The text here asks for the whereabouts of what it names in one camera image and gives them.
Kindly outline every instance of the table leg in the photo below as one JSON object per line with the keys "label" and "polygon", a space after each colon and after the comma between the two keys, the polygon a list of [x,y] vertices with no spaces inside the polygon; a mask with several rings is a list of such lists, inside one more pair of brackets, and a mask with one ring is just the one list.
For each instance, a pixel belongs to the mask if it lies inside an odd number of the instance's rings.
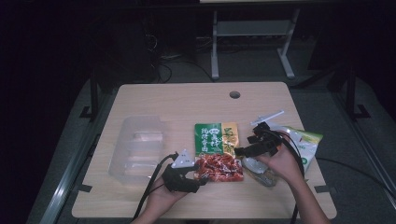
{"label": "table leg", "polygon": [[218,12],[213,13],[213,48],[212,48],[212,78],[219,79],[218,65]]}
{"label": "table leg", "polygon": [[288,57],[286,56],[286,53],[288,52],[290,41],[293,36],[294,28],[296,26],[296,22],[297,22],[299,14],[300,14],[300,9],[299,8],[295,9],[293,12],[293,17],[291,19],[288,33],[286,34],[286,42],[283,45],[283,48],[277,49],[277,54],[279,56],[280,61],[282,62],[283,68],[285,69],[286,76],[290,79],[294,79],[295,75],[293,73],[293,70],[291,69]]}
{"label": "table leg", "polygon": [[91,83],[91,113],[88,112],[90,110],[90,107],[85,106],[79,117],[84,119],[91,119],[90,122],[92,122],[95,120],[99,110],[98,87],[97,87],[98,83],[96,81],[96,75],[94,70],[91,72],[90,83]]}

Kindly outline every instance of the chili snack package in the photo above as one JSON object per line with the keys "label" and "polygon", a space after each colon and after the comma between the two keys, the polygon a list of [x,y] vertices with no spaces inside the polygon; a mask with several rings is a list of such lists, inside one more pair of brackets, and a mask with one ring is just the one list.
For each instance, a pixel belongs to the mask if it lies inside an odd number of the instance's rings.
{"label": "chili snack package", "polygon": [[200,168],[194,178],[209,177],[213,182],[244,179],[241,161],[233,149],[239,147],[236,123],[195,124],[195,162]]}

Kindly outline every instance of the left hand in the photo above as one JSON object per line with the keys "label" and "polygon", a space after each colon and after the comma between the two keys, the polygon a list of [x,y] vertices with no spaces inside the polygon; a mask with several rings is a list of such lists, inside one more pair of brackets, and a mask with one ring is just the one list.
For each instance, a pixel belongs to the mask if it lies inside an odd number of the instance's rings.
{"label": "left hand", "polygon": [[165,214],[180,199],[188,194],[188,192],[169,191],[163,184],[163,178],[158,178],[151,189],[155,189],[148,196],[145,210],[133,222],[135,223],[152,223],[157,218]]}

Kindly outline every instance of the plastic bag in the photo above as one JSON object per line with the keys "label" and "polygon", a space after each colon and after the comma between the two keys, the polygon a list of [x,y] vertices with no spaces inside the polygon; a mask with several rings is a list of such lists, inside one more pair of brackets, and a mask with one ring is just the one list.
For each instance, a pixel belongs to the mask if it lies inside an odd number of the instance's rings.
{"label": "plastic bag", "polygon": [[208,177],[214,182],[242,181],[242,164],[234,157],[236,147],[239,147],[236,123],[195,124],[195,163],[200,168],[194,178]]}
{"label": "plastic bag", "polygon": [[276,185],[276,175],[265,164],[252,158],[242,159],[242,164],[245,168],[247,168],[246,173],[262,185],[266,187],[272,187]]}
{"label": "plastic bag", "polygon": [[317,153],[318,144],[323,138],[323,134],[311,133],[307,131],[297,130],[288,126],[278,126],[268,123],[272,131],[283,131],[290,136],[290,144],[294,150],[298,150],[303,160],[304,171],[309,167],[312,159]]}

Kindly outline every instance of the table top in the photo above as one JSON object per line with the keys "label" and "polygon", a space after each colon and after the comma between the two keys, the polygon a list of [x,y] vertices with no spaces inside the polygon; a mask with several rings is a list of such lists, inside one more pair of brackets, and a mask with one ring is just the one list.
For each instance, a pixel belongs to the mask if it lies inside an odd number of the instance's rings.
{"label": "table top", "polygon": [[[238,91],[240,97],[230,97]],[[133,115],[158,115],[164,124],[163,155],[186,148],[194,154],[194,124],[236,122],[240,146],[248,146],[249,124],[259,115],[284,114],[272,119],[280,125],[303,129],[286,84],[190,83],[142,84],[120,87],[106,121],[72,214],[75,217],[132,217],[145,186],[123,185],[108,173],[123,121]],[[336,216],[329,192],[316,193],[314,186],[325,181],[315,159],[306,174],[308,185],[328,218]],[[249,175],[242,182],[212,183],[200,187],[175,204],[163,218],[180,219],[264,219],[290,218],[295,205],[289,186],[279,179],[275,187],[260,185]]]}

